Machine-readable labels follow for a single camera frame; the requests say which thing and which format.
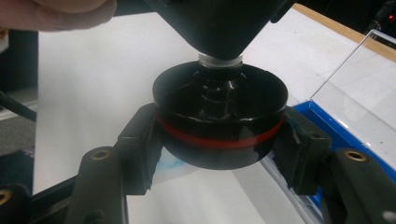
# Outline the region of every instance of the black plastic part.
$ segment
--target black plastic part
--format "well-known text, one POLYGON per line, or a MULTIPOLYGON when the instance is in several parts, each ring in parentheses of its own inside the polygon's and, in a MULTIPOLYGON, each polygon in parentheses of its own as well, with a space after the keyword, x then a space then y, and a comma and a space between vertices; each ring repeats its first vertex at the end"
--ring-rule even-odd
POLYGON ((263 158, 288 99, 283 82, 257 67, 209 69, 198 62, 163 72, 153 94, 166 148, 207 169, 236 169, 263 158))
POLYGON ((144 195, 151 186, 163 149, 155 112, 154 104, 140 107, 115 145, 120 154, 125 194, 144 195))
POLYGON ((237 58, 287 0, 146 0, 194 48, 237 58))
POLYGON ((331 144, 329 135, 293 108, 286 108, 285 121, 273 149, 274 162, 296 194, 317 192, 315 178, 319 163, 329 155, 331 144))
POLYGON ((288 0, 285 2, 285 4, 282 6, 280 10, 277 11, 276 14, 271 18, 271 22, 279 22, 280 19, 289 11, 289 9, 296 3, 297 0, 288 0))
POLYGON ((0 223, 27 223, 31 214, 28 192, 28 189, 22 185, 0 187, 0 223))
POLYGON ((118 0, 115 16, 152 12, 144 0, 118 0))
POLYGON ((31 224, 63 224, 76 177, 71 177, 32 197, 31 224))
POLYGON ((9 47, 0 54, 0 90, 37 86, 38 32, 11 30, 9 47))
POLYGON ((119 154, 113 147, 93 149, 82 158, 65 224, 127 222, 119 154))
MULTIPOLYGON (((351 148, 337 149, 332 154, 331 171, 346 209, 346 219, 328 223, 395 222, 396 184, 372 157, 351 148)), ((339 214, 333 210, 329 213, 330 217, 339 214)))

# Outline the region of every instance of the transparent acrylic sheet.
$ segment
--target transparent acrylic sheet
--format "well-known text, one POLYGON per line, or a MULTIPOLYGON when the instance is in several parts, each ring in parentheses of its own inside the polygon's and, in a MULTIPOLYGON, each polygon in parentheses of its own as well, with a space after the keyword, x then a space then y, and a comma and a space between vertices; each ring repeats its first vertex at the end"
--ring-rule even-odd
POLYGON ((373 30, 311 100, 396 168, 396 40, 373 30))

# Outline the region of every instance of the black cable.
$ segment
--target black cable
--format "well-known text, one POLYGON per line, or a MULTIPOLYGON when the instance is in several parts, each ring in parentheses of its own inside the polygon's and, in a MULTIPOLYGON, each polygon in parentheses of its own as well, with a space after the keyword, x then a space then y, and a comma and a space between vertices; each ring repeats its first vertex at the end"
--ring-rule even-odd
POLYGON ((26 119, 35 121, 36 112, 0 91, 0 106, 26 119))

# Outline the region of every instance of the red band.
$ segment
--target red band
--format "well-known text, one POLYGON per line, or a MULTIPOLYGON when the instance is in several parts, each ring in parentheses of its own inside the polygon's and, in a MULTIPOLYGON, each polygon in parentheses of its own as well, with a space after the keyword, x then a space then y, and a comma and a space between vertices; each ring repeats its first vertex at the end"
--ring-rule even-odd
POLYGON ((219 149, 235 149, 241 147, 252 147, 259 143, 262 143, 272 136, 274 136, 277 131, 279 131, 280 127, 282 126, 283 119, 272 129, 268 130, 265 133, 261 133, 257 136, 245 138, 245 139, 237 139, 237 140, 216 140, 216 139, 205 139, 200 137, 194 137, 183 133, 174 127, 170 126, 162 119, 157 118, 160 125, 166 130, 167 133, 171 134, 175 138, 187 142, 198 147, 205 147, 205 148, 219 148, 219 149))

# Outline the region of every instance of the black cylindrical object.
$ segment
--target black cylindrical object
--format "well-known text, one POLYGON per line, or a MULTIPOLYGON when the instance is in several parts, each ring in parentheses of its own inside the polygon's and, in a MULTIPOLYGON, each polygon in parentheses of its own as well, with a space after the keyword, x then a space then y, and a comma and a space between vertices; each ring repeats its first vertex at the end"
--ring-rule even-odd
POLYGON ((242 63, 175 66, 156 79, 153 94, 166 148, 208 169, 235 169, 263 158, 288 98, 279 78, 242 63))

